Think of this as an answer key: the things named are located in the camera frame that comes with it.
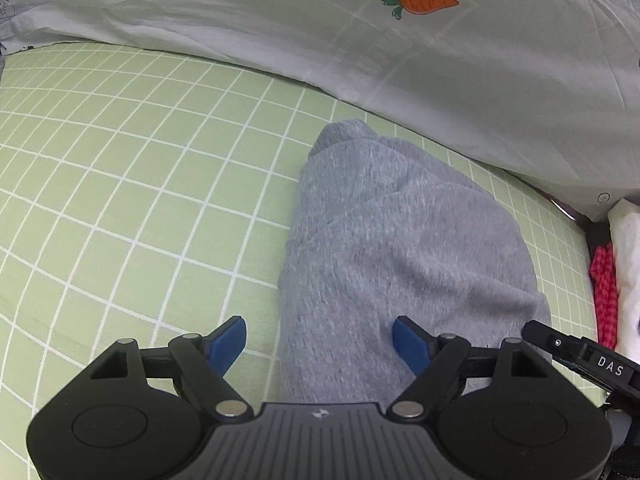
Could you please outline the red striped garment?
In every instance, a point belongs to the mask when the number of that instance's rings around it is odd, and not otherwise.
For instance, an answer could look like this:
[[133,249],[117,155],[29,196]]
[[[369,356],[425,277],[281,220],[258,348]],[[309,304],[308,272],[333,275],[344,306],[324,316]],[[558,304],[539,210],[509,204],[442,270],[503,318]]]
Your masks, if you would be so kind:
[[589,275],[593,284],[598,344],[614,350],[617,344],[618,291],[612,243],[596,248]]

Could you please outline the green grid bed sheet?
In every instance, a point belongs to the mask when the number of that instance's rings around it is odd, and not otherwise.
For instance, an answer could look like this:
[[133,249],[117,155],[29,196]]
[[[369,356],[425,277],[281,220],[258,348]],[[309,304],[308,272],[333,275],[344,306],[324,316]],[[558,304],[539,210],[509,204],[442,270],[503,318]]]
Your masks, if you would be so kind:
[[359,118],[482,186],[518,222],[553,326],[596,336],[589,252],[529,186],[393,122],[246,68],[109,44],[10,55],[1,73],[1,474],[36,476],[27,426],[120,337],[246,319],[228,382],[280,399],[277,281],[299,171]]

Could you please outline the white folded garment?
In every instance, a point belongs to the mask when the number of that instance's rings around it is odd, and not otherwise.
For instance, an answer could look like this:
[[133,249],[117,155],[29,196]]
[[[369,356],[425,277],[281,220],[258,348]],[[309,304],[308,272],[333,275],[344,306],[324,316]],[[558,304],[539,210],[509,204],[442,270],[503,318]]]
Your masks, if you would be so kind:
[[620,200],[609,212],[613,244],[618,322],[616,352],[636,363],[640,353],[640,214],[639,207]]

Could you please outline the white carrot print quilt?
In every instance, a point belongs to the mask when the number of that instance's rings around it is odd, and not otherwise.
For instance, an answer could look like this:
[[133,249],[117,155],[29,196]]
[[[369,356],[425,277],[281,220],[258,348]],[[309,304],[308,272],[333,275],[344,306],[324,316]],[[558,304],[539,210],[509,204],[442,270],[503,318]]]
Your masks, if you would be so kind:
[[306,82],[590,218],[639,197],[639,0],[1,0],[4,53],[81,39]]

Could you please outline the grey sweatpants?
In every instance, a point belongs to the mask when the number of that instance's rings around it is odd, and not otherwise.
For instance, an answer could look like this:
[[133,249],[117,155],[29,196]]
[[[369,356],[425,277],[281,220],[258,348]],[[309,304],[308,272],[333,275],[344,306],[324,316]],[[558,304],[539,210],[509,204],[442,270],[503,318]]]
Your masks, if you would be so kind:
[[309,153],[279,288],[286,402],[390,404],[413,378],[392,344],[401,315],[484,348],[551,320],[510,214],[357,119],[325,126]]

